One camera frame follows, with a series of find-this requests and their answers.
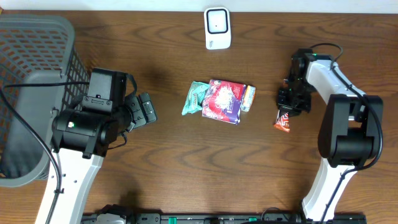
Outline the purple red snack packet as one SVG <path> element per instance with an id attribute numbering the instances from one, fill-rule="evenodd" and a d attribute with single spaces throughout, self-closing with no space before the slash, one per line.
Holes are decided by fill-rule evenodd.
<path id="1" fill-rule="evenodd" d="M 202 116 L 238 124 L 246 85 L 224 80 L 210 80 L 209 85 L 202 103 Z"/>

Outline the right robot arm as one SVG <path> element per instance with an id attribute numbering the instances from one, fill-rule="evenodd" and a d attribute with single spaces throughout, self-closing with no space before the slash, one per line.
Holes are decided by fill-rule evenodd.
<path id="1" fill-rule="evenodd" d="M 289 129 L 289 118 L 310 112 L 312 93 L 318 92 L 326 111 L 318 133 L 320 167 L 301 214 L 292 222 L 338 223 L 336 205 L 350 179 L 372 167 L 383 147 L 383 101 L 355 87 L 332 55 L 317 54 L 313 47 L 298 49 L 291 57 L 285 86 L 279 88 L 274 126 Z"/>

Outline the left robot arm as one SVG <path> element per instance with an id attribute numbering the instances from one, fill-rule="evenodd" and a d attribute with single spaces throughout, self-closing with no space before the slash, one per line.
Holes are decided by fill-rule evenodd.
<path id="1" fill-rule="evenodd" d="M 109 145 L 156 120 L 148 93 L 128 95 L 112 116 L 72 109 L 57 116 L 52 136 L 55 163 L 49 168 L 36 223 L 80 223 Z"/>

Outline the white orange small packet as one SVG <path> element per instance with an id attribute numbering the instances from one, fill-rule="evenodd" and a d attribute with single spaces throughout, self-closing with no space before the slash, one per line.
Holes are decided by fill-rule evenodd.
<path id="1" fill-rule="evenodd" d="M 242 104 L 241 104 L 241 110 L 243 112 L 248 112 L 250 110 L 252 103 L 254 101 L 255 94 L 256 94 L 256 88 L 254 86 L 248 85 L 243 95 Z"/>

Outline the orange red snack packet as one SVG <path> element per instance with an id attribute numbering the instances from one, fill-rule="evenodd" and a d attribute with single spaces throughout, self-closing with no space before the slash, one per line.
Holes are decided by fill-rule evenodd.
<path id="1" fill-rule="evenodd" d="M 289 125 L 289 114 L 288 112 L 283 112 L 281 110 L 278 111 L 274 127 L 278 130 L 284 131 L 286 133 L 290 132 Z"/>

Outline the teal wipes packet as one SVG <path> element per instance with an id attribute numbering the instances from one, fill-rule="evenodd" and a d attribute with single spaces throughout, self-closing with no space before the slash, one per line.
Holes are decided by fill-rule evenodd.
<path id="1" fill-rule="evenodd" d="M 202 102 L 210 85 L 203 82 L 192 82 L 185 100 L 182 115 L 193 114 L 202 110 Z"/>

